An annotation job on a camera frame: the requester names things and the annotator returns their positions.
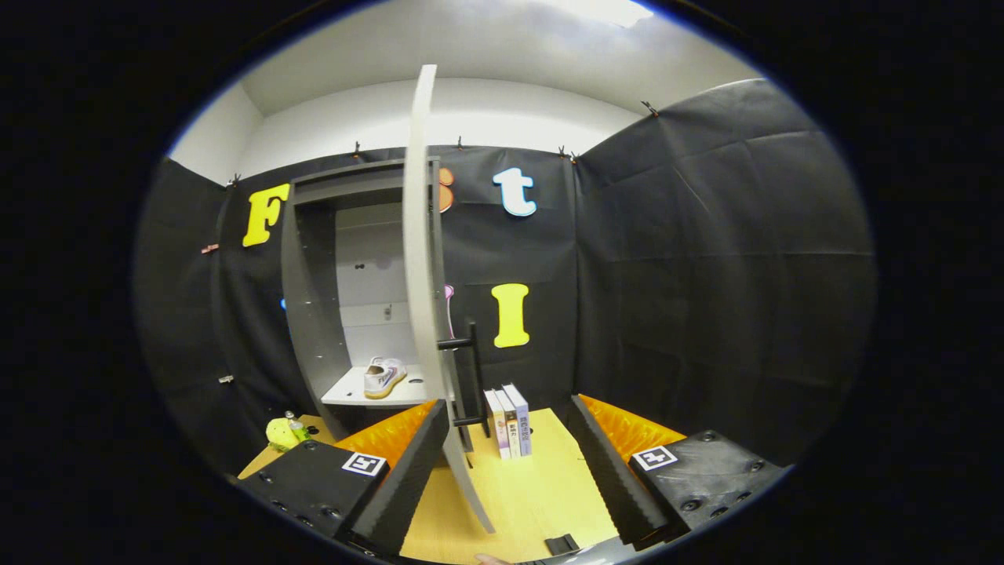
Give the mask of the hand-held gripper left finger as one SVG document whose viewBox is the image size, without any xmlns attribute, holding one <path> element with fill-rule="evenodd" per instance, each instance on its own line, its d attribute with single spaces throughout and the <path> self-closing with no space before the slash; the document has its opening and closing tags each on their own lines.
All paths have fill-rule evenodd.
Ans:
<svg viewBox="0 0 1004 565">
<path fill-rule="evenodd" d="M 324 539 L 397 556 L 451 429 L 447 403 L 424 402 L 342 440 L 318 416 L 302 422 L 307 439 L 262 450 L 237 476 L 238 490 Z"/>
</svg>

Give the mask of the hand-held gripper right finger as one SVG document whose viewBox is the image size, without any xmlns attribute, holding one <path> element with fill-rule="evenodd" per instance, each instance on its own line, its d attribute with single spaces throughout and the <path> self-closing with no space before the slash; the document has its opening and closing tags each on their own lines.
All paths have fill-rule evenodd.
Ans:
<svg viewBox="0 0 1004 565">
<path fill-rule="evenodd" d="M 705 530 L 785 477 L 708 429 L 685 436 L 587 395 L 573 395 L 568 429 L 624 544 L 643 550 Z"/>
</svg>

